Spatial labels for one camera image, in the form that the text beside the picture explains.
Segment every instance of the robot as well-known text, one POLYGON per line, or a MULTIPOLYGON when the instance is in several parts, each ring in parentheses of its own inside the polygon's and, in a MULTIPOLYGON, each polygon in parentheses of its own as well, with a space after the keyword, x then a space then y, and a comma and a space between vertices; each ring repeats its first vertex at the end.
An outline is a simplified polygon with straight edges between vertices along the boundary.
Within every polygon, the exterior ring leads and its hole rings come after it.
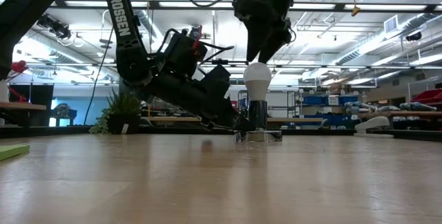
MULTIPOLYGON (((12 52, 32 25, 54 0, 5 0, 0 6, 0 80, 11 70, 12 52)), ((164 52, 148 54, 142 43, 130 0, 107 0, 117 36, 117 70, 124 83, 142 100, 158 97, 201 117, 207 128, 220 127, 241 131, 254 126, 224 98, 229 88, 229 72, 221 65, 198 81, 191 76, 206 55, 209 44, 175 34, 164 52)), ((249 33, 247 60, 258 53, 259 62, 267 63, 274 53, 291 41, 291 23, 287 18, 293 0, 233 0, 235 16, 249 33)))

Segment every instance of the white light bulb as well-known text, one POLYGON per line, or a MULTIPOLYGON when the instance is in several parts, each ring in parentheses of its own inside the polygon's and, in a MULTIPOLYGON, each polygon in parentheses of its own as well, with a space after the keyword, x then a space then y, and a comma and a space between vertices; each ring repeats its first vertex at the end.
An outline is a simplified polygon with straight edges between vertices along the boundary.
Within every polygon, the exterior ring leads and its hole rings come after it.
POLYGON ((271 71, 266 64, 252 63, 244 71, 244 83, 250 100, 265 100, 270 81, 271 71))

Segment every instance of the metal base plate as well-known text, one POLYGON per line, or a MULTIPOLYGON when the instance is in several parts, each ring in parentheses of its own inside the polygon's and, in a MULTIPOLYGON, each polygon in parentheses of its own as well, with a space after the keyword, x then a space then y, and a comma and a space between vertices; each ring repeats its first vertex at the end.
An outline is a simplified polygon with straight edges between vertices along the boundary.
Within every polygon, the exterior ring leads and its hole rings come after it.
POLYGON ((235 133, 235 142, 282 142, 282 131, 249 131, 235 133))

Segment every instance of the light bulb socket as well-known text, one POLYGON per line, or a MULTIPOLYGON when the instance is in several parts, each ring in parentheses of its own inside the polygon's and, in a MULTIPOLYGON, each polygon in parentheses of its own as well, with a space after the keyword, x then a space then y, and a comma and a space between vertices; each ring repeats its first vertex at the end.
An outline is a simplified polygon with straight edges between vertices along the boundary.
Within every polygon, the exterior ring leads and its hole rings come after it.
POLYGON ((267 129, 267 101, 249 101, 249 122, 258 129, 267 129))

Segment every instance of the potted plant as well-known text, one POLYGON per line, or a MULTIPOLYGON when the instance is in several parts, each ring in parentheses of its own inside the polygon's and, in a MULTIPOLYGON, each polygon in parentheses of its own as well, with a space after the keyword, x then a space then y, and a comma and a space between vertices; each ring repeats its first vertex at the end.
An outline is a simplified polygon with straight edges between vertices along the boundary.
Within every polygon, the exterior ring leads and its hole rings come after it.
POLYGON ((108 97, 109 108, 103 110, 98 123, 91 133, 131 134, 136 133, 140 124, 141 102, 133 95, 112 90, 108 97))

